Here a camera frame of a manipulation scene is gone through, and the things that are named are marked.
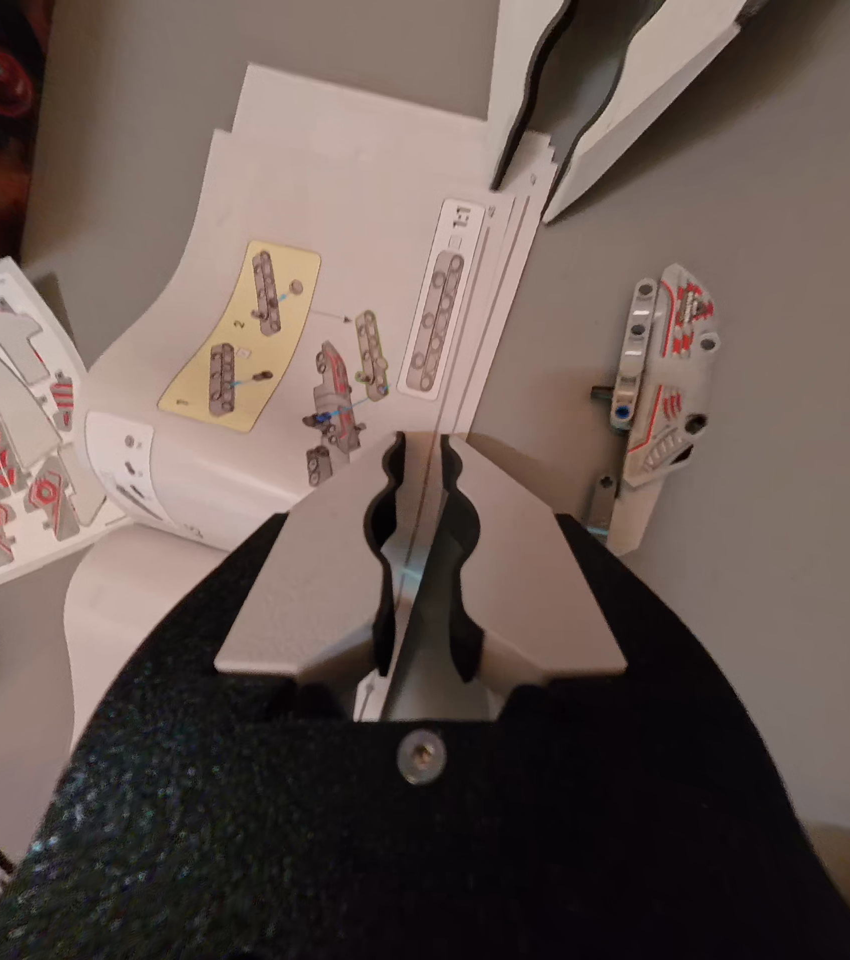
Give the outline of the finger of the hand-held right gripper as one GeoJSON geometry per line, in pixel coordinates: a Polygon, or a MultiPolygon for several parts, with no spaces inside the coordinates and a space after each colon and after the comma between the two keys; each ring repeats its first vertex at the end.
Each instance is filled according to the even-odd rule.
{"type": "Polygon", "coordinates": [[[500,188],[534,112],[546,62],[576,1],[501,1],[488,99],[489,187],[500,188]]]}
{"type": "Polygon", "coordinates": [[[584,110],[585,91],[575,90],[572,133],[542,214],[555,221],[589,191],[647,127],[675,101],[692,80],[738,35],[743,1],[668,1],[636,26],[613,57],[614,71],[595,106],[584,110]]]}

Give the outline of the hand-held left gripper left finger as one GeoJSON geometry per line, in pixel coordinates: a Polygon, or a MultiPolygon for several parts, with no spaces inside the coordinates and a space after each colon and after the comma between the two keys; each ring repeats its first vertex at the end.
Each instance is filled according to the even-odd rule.
{"type": "Polygon", "coordinates": [[[405,433],[394,431],[285,515],[217,653],[220,673],[325,687],[387,674],[396,611],[383,546],[404,476],[405,433]]]}

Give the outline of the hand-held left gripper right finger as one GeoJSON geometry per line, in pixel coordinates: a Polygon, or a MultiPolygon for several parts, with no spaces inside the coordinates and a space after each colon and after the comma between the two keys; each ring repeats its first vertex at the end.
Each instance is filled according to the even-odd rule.
{"type": "Polygon", "coordinates": [[[506,698],[526,685],[622,675],[625,657],[558,516],[462,438],[441,438],[441,460],[459,678],[506,698]]]}

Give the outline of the white instruction booklet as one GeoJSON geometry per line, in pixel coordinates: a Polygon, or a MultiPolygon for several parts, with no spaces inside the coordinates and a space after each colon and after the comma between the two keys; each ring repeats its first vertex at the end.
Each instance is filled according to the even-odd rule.
{"type": "Polygon", "coordinates": [[[181,262],[92,367],[79,451],[132,526],[65,607],[74,731],[157,623],[271,516],[402,431],[384,547],[405,638],[443,498],[440,439],[471,430],[554,171],[528,134],[488,189],[485,124],[250,66],[217,131],[181,262]]]}

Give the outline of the grey toy brick assembly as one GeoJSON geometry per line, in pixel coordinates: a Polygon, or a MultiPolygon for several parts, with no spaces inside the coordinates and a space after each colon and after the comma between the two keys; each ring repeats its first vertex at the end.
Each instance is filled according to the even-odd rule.
{"type": "Polygon", "coordinates": [[[679,263],[641,278],[628,309],[613,382],[590,394],[624,438],[623,458],[599,475],[584,522],[617,557],[641,545],[667,479],[706,433],[721,348],[714,298],[679,263]]]}

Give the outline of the grey red sticker sheet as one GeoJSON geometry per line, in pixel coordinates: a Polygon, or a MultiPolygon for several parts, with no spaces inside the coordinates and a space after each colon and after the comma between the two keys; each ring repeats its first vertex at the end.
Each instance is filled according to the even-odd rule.
{"type": "Polygon", "coordinates": [[[86,368],[16,261],[0,259],[0,585],[130,518],[81,461],[86,368]]]}

